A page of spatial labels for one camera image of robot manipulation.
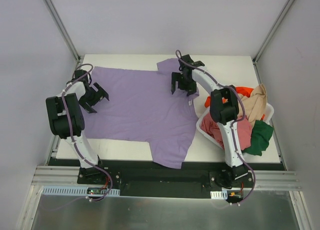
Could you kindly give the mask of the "purple t shirt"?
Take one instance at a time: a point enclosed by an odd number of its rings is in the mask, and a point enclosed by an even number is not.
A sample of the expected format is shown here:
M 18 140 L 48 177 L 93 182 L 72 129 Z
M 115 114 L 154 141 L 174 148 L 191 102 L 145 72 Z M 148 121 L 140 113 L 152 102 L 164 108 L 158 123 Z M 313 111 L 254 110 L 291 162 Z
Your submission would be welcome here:
M 196 94 L 171 91 L 177 59 L 157 63 L 156 71 L 95 67 L 91 77 L 104 88 L 108 100 L 84 112 L 87 138 L 147 142 L 152 159 L 180 169 L 196 133 Z

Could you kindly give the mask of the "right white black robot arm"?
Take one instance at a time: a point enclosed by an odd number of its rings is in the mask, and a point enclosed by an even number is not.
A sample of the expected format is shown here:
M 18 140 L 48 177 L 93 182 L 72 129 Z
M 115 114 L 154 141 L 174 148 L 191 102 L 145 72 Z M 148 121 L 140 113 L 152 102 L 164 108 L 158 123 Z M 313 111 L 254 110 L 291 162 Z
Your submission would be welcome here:
M 225 174 L 225 182 L 230 187 L 237 187 L 248 174 L 237 132 L 238 122 L 245 119 L 244 105 L 235 86 L 219 83 L 202 61 L 194 61 L 190 55 L 182 55 L 180 50 L 176 50 L 175 55 L 179 61 L 179 72 L 171 74 L 171 92 L 180 89 L 190 96 L 196 93 L 197 84 L 200 84 L 210 94 L 209 113 L 220 129 L 229 171 Z

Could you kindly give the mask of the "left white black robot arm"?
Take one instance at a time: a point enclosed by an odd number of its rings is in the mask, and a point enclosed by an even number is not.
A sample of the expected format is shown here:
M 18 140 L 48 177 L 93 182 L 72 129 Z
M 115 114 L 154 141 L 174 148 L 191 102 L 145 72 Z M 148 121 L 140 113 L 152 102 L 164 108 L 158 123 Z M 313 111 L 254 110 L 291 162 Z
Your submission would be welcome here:
M 59 95 L 45 100 L 51 132 L 66 140 L 84 169 L 98 167 L 100 158 L 85 136 L 82 110 L 96 113 L 94 106 L 103 99 L 108 100 L 109 95 L 97 82 L 92 82 L 91 72 L 77 69 Z

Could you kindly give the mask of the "orange t shirt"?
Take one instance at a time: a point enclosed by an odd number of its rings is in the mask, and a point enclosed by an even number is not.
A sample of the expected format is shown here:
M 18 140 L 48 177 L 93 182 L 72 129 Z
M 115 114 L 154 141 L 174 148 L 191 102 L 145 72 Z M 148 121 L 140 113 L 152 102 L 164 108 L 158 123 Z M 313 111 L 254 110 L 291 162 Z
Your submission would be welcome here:
M 238 94 L 242 94 L 243 96 L 246 96 L 246 97 L 250 97 L 252 91 L 254 90 L 253 88 L 250 88 L 250 87 L 236 87 L 235 89 Z M 204 106 L 207 108 L 210 105 L 211 105 L 211 97 L 208 96 L 204 103 Z

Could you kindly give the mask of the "beige t shirt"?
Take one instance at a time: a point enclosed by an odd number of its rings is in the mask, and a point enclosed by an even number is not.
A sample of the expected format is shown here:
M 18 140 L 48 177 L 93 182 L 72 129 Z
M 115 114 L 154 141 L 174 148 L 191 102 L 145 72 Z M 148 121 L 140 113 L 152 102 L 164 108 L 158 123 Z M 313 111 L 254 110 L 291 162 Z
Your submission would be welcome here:
M 254 127 L 256 120 L 263 120 L 265 117 L 265 109 L 267 106 L 267 91 L 263 84 L 255 87 L 250 97 L 238 94 L 243 106 L 245 117 L 252 127 Z

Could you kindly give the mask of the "pink t shirt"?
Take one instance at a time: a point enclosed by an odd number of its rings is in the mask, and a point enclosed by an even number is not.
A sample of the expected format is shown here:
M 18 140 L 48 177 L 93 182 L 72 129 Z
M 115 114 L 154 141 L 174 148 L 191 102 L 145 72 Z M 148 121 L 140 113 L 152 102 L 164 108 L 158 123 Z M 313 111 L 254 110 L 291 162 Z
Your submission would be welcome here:
M 207 113 L 203 118 L 200 129 L 213 138 L 222 149 L 225 149 L 221 131 L 217 123 L 212 120 L 210 113 Z M 237 134 L 241 151 L 251 146 L 252 129 L 251 124 L 246 118 L 237 123 Z

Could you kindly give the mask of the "white laundry basket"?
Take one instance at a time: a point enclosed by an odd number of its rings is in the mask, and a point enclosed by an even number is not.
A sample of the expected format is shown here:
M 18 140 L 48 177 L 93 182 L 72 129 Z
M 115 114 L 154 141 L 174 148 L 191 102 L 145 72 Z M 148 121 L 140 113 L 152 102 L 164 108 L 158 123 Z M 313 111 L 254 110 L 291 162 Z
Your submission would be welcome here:
M 206 134 L 204 131 L 202 131 L 200 129 L 200 124 L 207 113 L 209 113 L 209 107 L 206 108 L 206 111 L 203 113 L 203 115 L 200 117 L 200 119 L 196 123 L 196 128 L 211 143 L 216 145 L 218 148 L 222 149 L 213 138 L 211 138 L 208 134 Z M 265 113 L 264 113 L 265 116 L 262 121 L 264 121 L 265 123 L 270 125 L 270 119 L 271 119 L 273 113 L 274 113 L 273 107 L 270 104 L 266 103 L 266 109 L 265 109 Z M 241 151 L 241 152 L 243 154 L 243 157 L 245 157 L 246 160 L 249 160 L 249 161 L 256 161 L 256 162 L 263 162 L 263 163 L 279 163 L 280 162 L 279 154 L 277 152 L 277 148 L 275 145 L 273 135 L 269 141 L 269 146 L 268 146 L 267 150 L 265 152 L 263 152 L 262 156 L 253 156 L 253 155 L 249 155 L 247 153 L 243 153 L 243 151 Z

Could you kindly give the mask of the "green t shirt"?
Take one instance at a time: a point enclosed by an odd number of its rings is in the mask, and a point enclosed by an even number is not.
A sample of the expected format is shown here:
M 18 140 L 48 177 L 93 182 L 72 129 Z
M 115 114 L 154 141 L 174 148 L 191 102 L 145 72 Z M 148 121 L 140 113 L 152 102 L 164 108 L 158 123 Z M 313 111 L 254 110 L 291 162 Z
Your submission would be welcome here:
M 269 146 L 274 128 L 262 120 L 256 120 L 251 133 L 250 147 L 245 148 L 243 153 L 253 156 L 262 156 Z

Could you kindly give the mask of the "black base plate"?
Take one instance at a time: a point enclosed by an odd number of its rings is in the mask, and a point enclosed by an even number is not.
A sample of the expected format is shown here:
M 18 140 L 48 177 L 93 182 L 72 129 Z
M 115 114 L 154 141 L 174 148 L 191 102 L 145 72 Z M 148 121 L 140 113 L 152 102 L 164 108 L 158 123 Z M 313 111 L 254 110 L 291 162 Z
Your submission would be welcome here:
M 222 162 L 184 162 L 181 169 L 171 169 L 151 161 L 102 160 L 99 166 L 105 173 L 81 169 L 72 159 L 51 159 L 48 165 L 74 167 L 78 184 L 107 185 L 121 196 L 206 199 L 222 186 L 253 186 L 251 173 L 234 180 L 233 170 Z

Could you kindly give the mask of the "aluminium frame rail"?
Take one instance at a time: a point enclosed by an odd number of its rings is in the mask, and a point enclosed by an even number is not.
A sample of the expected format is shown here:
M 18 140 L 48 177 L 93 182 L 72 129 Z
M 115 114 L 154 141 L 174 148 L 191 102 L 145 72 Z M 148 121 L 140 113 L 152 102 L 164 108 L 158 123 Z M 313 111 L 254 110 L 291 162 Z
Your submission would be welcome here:
M 37 166 L 32 185 L 75 185 L 78 179 L 78 167 Z

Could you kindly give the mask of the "left aluminium corner post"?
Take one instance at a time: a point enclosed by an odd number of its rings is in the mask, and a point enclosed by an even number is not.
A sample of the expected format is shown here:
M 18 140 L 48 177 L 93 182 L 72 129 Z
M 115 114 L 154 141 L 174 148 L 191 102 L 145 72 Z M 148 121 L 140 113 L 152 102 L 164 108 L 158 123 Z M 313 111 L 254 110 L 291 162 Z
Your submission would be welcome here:
M 45 6 L 47 7 L 58 31 L 60 32 L 64 42 L 66 43 L 69 51 L 71 52 L 73 58 L 76 60 L 76 62 L 80 62 L 81 61 L 81 55 L 78 53 L 54 3 L 53 0 L 43 0 Z

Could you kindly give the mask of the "aluminium corner post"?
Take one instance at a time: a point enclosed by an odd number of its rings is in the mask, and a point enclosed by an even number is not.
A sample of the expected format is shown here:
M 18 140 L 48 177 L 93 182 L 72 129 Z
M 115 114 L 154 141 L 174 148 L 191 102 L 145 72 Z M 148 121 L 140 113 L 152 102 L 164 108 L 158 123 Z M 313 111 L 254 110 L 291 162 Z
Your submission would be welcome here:
M 45 6 L 47 7 L 58 31 L 60 32 L 64 42 L 66 43 L 69 51 L 71 52 L 73 58 L 76 60 L 76 62 L 80 62 L 81 61 L 81 55 L 78 53 L 54 3 L 53 0 L 43 0 Z
M 284 6 L 282 7 L 280 13 L 278 14 L 278 16 L 276 18 L 276 20 L 274 21 L 274 23 L 272 24 L 270 30 L 268 31 L 264 41 L 262 42 L 262 44 L 259 47 L 257 53 L 255 54 L 255 56 L 252 59 L 252 62 L 253 62 L 254 65 L 256 65 L 258 63 L 258 61 L 260 60 L 260 58 L 262 57 L 264 51 L 266 50 L 266 48 L 269 45 L 270 41 L 272 40 L 272 38 L 276 34 L 278 28 L 281 26 L 282 22 L 286 18 L 287 14 L 291 10 L 291 8 L 293 7 L 295 2 L 296 2 L 296 0 L 286 0 Z

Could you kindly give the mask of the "right aluminium corner post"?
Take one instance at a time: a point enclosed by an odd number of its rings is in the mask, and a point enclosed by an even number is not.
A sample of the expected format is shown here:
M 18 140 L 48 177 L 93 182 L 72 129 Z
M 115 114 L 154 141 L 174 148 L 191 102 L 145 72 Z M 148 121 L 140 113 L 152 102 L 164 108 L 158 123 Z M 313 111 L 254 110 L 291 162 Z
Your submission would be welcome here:
M 260 60 L 260 58 L 262 57 L 264 51 L 266 50 L 266 48 L 269 45 L 270 41 L 272 40 L 272 38 L 276 34 L 278 28 L 281 26 L 282 22 L 286 18 L 287 14 L 291 10 L 291 8 L 293 7 L 295 2 L 296 2 L 296 0 L 286 0 L 284 6 L 282 7 L 280 13 L 278 14 L 278 16 L 276 18 L 276 20 L 274 21 L 274 23 L 272 24 L 270 30 L 268 31 L 264 41 L 262 42 L 262 44 L 259 47 L 257 53 L 255 54 L 255 56 L 252 59 L 252 62 L 253 62 L 254 65 L 256 65 L 258 63 L 258 61 Z

